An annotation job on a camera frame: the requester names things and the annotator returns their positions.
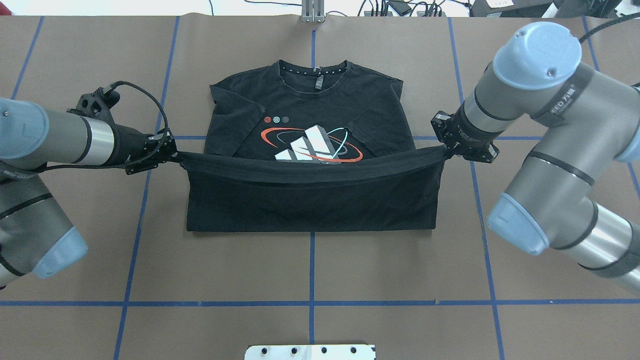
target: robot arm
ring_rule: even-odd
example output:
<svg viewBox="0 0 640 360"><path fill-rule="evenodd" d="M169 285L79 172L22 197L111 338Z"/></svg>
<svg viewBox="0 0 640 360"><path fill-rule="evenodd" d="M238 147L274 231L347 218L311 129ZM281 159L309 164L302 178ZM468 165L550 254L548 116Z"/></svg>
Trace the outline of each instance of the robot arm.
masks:
<svg viewBox="0 0 640 360"><path fill-rule="evenodd" d="M84 240L38 173L48 161L128 174L176 156L168 129L142 134L115 124L112 86L80 98L69 113L0 98L0 288L29 272L49 277L82 258Z"/></svg>
<svg viewBox="0 0 640 360"><path fill-rule="evenodd" d="M569 31L537 22L518 30L458 111L431 121L455 154L492 162L492 140L528 114L548 127L488 217L532 254L562 251L640 293L640 227L586 195L613 160L640 159L640 89L580 62Z"/></svg>

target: blue tape line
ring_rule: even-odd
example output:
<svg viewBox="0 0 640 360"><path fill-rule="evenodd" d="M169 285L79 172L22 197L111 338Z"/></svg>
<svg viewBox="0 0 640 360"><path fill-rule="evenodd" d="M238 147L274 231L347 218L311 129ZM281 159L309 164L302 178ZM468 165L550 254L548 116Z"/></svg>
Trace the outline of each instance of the blue tape line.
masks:
<svg viewBox="0 0 640 360"><path fill-rule="evenodd" d="M547 299L547 300L496 300L497 305L599 305L640 304L640 299Z"/></svg>
<svg viewBox="0 0 640 360"><path fill-rule="evenodd" d="M491 300L360 300L316 301L316 306L490 306Z"/></svg>
<svg viewBox="0 0 640 360"><path fill-rule="evenodd" d="M20 70L20 75L18 75L18 81L15 82L15 87L13 88L13 94L11 95L11 100L15 100L15 97L18 95L18 89L20 88L20 84L22 83L22 77L24 76L24 72L27 70L27 65L29 65L29 60L31 59L33 48L36 46L36 41L38 40L40 29L42 29L43 21L44 21L44 16L41 16L40 21L38 22L38 27L36 28L36 32L35 34L33 34L33 39L31 40L31 45L29 46L27 57L24 59L24 63L22 63L22 69Z"/></svg>
<svg viewBox="0 0 640 360"><path fill-rule="evenodd" d="M120 358L120 346L122 345L122 334L124 333L124 323L127 319L127 305L122 306L122 312L120 313L120 326L118 327L118 337L116 339L116 348L113 351L113 360Z"/></svg>
<svg viewBox="0 0 640 360"><path fill-rule="evenodd" d="M587 18L582 16L582 26L584 26L584 32L589 32L589 26L587 25ZM593 44L591 43L591 38L587 38L587 44L589 44L589 51L591 51L591 59L593 60L593 68L596 71L600 71L600 66L598 66L598 60L596 59L596 52L593 50Z"/></svg>
<svg viewBox="0 0 640 360"><path fill-rule="evenodd" d="M164 75L164 85L162 88L162 98L160 105L164 106L164 100L166 99L166 91L169 87L169 77L171 76L171 64L173 63L173 52L175 50L175 39L178 37L178 25L180 24L180 17L175 17L175 24L173 25L173 38L171 40L171 50L169 50L169 60L166 64L166 74ZM163 124L162 113L158 111L158 120L156 123L156 133L160 131L160 125Z"/></svg>
<svg viewBox="0 0 640 360"><path fill-rule="evenodd" d="M491 258L489 256L489 245L486 241L486 228L484 227L484 215L482 211L482 201L480 199L480 189L478 187L476 165L473 161L469 161L471 167L471 178L474 183L474 193L476 195L476 208L478 217L480 218L480 228L482 230L482 241L484 246L484 263L486 264L486 277L489 280L489 294L493 302L493 322L495 323L495 337L498 341L498 351L500 360L504 360L504 347L502 345L502 331L500 329L500 317L498 315L498 307L495 302L495 287L493 286L493 272L491 270Z"/></svg>
<svg viewBox="0 0 640 360"><path fill-rule="evenodd" d="M124 334L124 325L127 321L127 308L129 296L131 295L131 284L133 283L133 273L136 269L136 260L138 258L138 246L140 245L140 236L142 235L142 221L145 217L147 208L147 199L149 193L149 181L151 179L151 171L147 172L147 180L145 181L145 190L142 195L142 205L140 206L140 215L138 217L138 227L136 229L136 240L133 243L133 252L131 254L131 263L129 265L129 275L127 277L127 287L124 294L124 303L122 305L122 314L120 315L120 326L118 326L118 337L116 338L116 347L113 352L113 360L120 357L120 346L122 345L122 335Z"/></svg>
<svg viewBox="0 0 640 360"><path fill-rule="evenodd" d="M309 343L316 343L316 234L311 233L309 243Z"/></svg>
<svg viewBox="0 0 640 360"><path fill-rule="evenodd" d="M453 22L451 18L447 18L449 22L449 37L451 38L451 51L453 53L453 65L456 69L456 80L458 81L458 95L460 96L460 104L462 105L465 101L463 92L462 92L462 80L460 78L460 67L458 66L458 54L456 51L456 40L455 34L453 31ZM482 214L482 204L480 201L480 191L478 188L477 177L476 177L476 167L472 161L469 161L471 166L471 177L474 182L474 192L476 193L476 207L478 216L480 217L480 226L482 229L482 239L484 245L484 262L486 264L486 276L489 281L489 293L491 295L492 302L492 310L493 310L493 322L495 324L495 338L498 343L498 353L500 355L500 360L504 360L504 347L502 345L502 331L500 329L500 318L498 316L498 306L495 303L495 290L493 287L493 274L491 271L491 261L489 257L489 246L486 242L486 231L484 228L484 216Z"/></svg>
<svg viewBox="0 0 640 360"><path fill-rule="evenodd" d="M171 76L171 65L173 62L173 52L175 50L175 41L178 36L178 25L180 24L180 17L175 17L173 25L173 37L171 40L171 49L169 50L169 59L166 64L166 72L164 74L164 85L162 90L162 98L160 105L164 106L166 100L167 88L169 87L169 78ZM160 130L160 124L162 121L162 114L158 112L158 119L156 123L156 133ZM129 276L127 277L127 288L124 295L124 304L122 306L122 314L120 316L120 326L118 327L118 337L116 338L116 346L113 352L113 360L118 360L120 357L120 347L122 346L122 336L124 334L124 326L127 321L127 308L129 297L131 295L131 284L133 283L133 273L136 269L136 259L138 258L138 247L140 246L140 236L142 235L142 221L145 217L145 210L147 208L147 199L149 193L149 182L151 179L151 171L147 172L147 180L145 181L145 190L142 195L142 205L140 206L140 216L138 217L138 228L136 229L136 240L133 244L133 252L131 254L131 264L129 265Z"/></svg>
<svg viewBox="0 0 640 360"><path fill-rule="evenodd" d="M120 307L123 301L4 300L0 306ZM129 301L127 307L308 307L308 301ZM525 300L325 300L314 307L384 306L512 306L640 304L640 299L525 299Z"/></svg>
<svg viewBox="0 0 640 360"><path fill-rule="evenodd" d="M5 300L0 306L122 306L122 301Z"/></svg>
<svg viewBox="0 0 640 360"><path fill-rule="evenodd" d="M311 31L311 67L316 67L316 30Z"/></svg>
<svg viewBox="0 0 640 360"><path fill-rule="evenodd" d="M200 135L181 135L181 136L174 136L174 138L176 140L206 140L207 137L206 136L200 136Z"/></svg>
<svg viewBox="0 0 640 360"><path fill-rule="evenodd" d="M458 66L458 52L456 51L456 37L453 33L453 22L448 17L449 22L449 38L451 39L451 51L453 52L453 67L456 69L456 81L458 82L458 96L460 96L460 104L465 102L465 96L462 93L462 80L460 78L460 67Z"/></svg>
<svg viewBox="0 0 640 360"><path fill-rule="evenodd" d="M308 306L307 301L130 301L129 307L257 307Z"/></svg>

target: power strip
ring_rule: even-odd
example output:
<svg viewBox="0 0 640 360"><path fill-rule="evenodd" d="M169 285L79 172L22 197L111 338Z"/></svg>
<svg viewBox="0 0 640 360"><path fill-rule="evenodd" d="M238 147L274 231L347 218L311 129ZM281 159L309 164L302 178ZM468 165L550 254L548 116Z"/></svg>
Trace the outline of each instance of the power strip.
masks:
<svg viewBox="0 0 640 360"><path fill-rule="evenodd" d="M419 17L420 17L420 16L422 16L422 17L423 17L423 16L424 16L424 13L425 13L425 12L418 12L418 16L419 16ZM447 14L445 14L444 12L442 12L442 15L441 15L440 17L447 17Z"/></svg>
<svg viewBox="0 0 640 360"><path fill-rule="evenodd" d="M244 360L376 360L374 345L255 345Z"/></svg>
<svg viewBox="0 0 640 360"><path fill-rule="evenodd" d="M372 13L375 13L375 12L364 12L364 15L365 15L365 16L372 16L372 15L371 15ZM394 15L394 13L392 13L392 12L387 12L387 16L393 16L393 15Z"/></svg>

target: black cable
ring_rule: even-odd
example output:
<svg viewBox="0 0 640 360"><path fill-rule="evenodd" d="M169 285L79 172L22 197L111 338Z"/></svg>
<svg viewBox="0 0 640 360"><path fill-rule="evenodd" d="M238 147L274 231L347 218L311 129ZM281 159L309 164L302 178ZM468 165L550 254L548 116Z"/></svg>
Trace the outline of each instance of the black cable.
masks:
<svg viewBox="0 0 640 360"><path fill-rule="evenodd" d="M329 15L330 13L339 13L339 14L340 14L340 15L342 15L342 16L347 16L347 15L345 15L344 13L341 13L341 12L339 12L339 11L337 11L337 10L332 10L332 11L330 11L330 12L326 13L326 14L327 14L327 15Z"/></svg>
<svg viewBox="0 0 640 360"><path fill-rule="evenodd" d="M273 1L252 1L252 0L244 0L246 3L251 4L277 4L277 5L291 5L291 6L302 6L302 4L293 4L293 3L276 3Z"/></svg>
<svg viewBox="0 0 640 360"><path fill-rule="evenodd" d="M360 16L360 13L362 12L362 8L364 7L364 3L366 3L366 2L367 2L367 0L362 0L362 5L360 5L360 9L358 10L358 15L357 16Z"/></svg>
<svg viewBox="0 0 640 360"><path fill-rule="evenodd" d="M362 5L360 5L360 9L358 10L358 16L360 16L360 14L362 13L362 8L364 7L364 4L367 2L367 0L362 0ZM373 3L371 2L371 0L369 0L369 4L371 4L371 13L373 14Z"/></svg>
<svg viewBox="0 0 640 360"><path fill-rule="evenodd" d="M629 15L624 15L621 16L617 19L611 20L611 21L607 21L604 24L600 25L600 26L596 26L595 28L591 29L591 31L589 31L588 33L584 34L581 38L578 39L578 41L580 42L580 44L582 44L585 40L587 40L589 37L591 37L591 35L597 33L598 31L602 30L602 29L606 29L609 26L613 26L615 24L619 24L621 22L630 20L630 19L635 19L636 17L640 17L640 12L637 13L631 13Z"/></svg>
<svg viewBox="0 0 640 360"><path fill-rule="evenodd" d="M158 140L158 145L153 149L153 151L151 151L146 156L144 156L144 157L142 157L142 158L140 158L138 160L126 161L126 162L124 162L122 164L119 164L119 165L55 165L55 166L52 166L52 167L45 167L43 169L39 169L38 172L56 170L56 169L59 169L59 168L90 168L90 169L125 168L125 167L129 167L131 165L135 165L135 164L141 163L142 161L145 161L145 160L151 158L153 155L155 155L156 153L158 153L160 151L160 147L162 147L165 144L166 140L169 138L169 121L166 119L166 114L164 113L164 109L163 109L162 105L160 105L160 102L153 95L151 95L148 91L146 91L142 87L140 87L138 85L135 85L133 83L130 83L128 81L116 81L115 83L111 84L110 87L111 87L111 89L115 90L115 88L117 88L120 85L131 86L132 88L142 92L143 94L148 96L150 99L152 99L154 101L154 103L156 104L156 106L158 107L158 109L160 110L160 114L162 115L162 118L164 120L164 131L163 131L162 137L160 138L160 140Z"/></svg>
<svg viewBox="0 0 640 360"><path fill-rule="evenodd" d="M417 4L413 7L413 9L411 9L411 12L409 13L409 16L411 17L411 15L413 15L413 12L415 11L415 8L417 8L419 5L422 5L422 4L424 5L424 13L425 13L425 15L426 15L427 10L429 9L429 4L427 4L427 2L426 2L426 1L421 1L421 2L417 3Z"/></svg>
<svg viewBox="0 0 640 360"><path fill-rule="evenodd" d="M418 4L418 3L412 3L411 1L403 1L403 0L386 0L386 2L387 2L387 12L389 11L389 3L403 3L403 4L409 4L409 5Z"/></svg>

